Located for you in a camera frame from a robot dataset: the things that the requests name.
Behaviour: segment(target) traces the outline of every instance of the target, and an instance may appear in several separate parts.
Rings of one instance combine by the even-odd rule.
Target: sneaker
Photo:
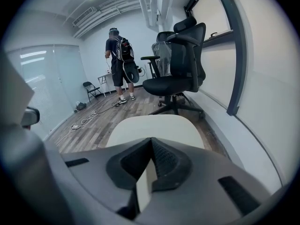
[[[126,103],[126,102],[127,102],[126,98],[124,98],[123,100],[121,100],[121,98],[119,98],[119,100],[118,100],[119,105],[123,104],[123,103]]]

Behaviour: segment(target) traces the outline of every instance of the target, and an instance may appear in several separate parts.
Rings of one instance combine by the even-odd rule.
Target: plastic wrap
[[[159,56],[156,60],[160,76],[170,76],[171,63],[171,44],[166,42],[157,42],[152,45],[154,56]]]

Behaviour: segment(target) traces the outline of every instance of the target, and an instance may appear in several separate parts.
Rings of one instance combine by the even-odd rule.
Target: caster wheel
[[[201,113],[199,114],[199,118],[200,118],[200,119],[204,119],[204,118],[205,118],[205,113],[201,112]]]

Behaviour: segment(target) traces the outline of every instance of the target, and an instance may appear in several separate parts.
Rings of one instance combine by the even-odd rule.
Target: chair seat
[[[95,88],[95,89],[92,89],[92,90],[89,90],[89,92],[93,92],[93,91],[96,91],[97,89],[99,89],[100,87],[98,88]]]
[[[173,76],[152,78],[145,80],[142,85],[152,95],[171,96],[192,89],[192,78]]]

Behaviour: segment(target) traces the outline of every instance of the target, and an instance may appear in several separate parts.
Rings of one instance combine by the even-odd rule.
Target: black backpack
[[[134,60],[135,54],[130,42],[124,37],[117,41],[117,58],[123,62]]]

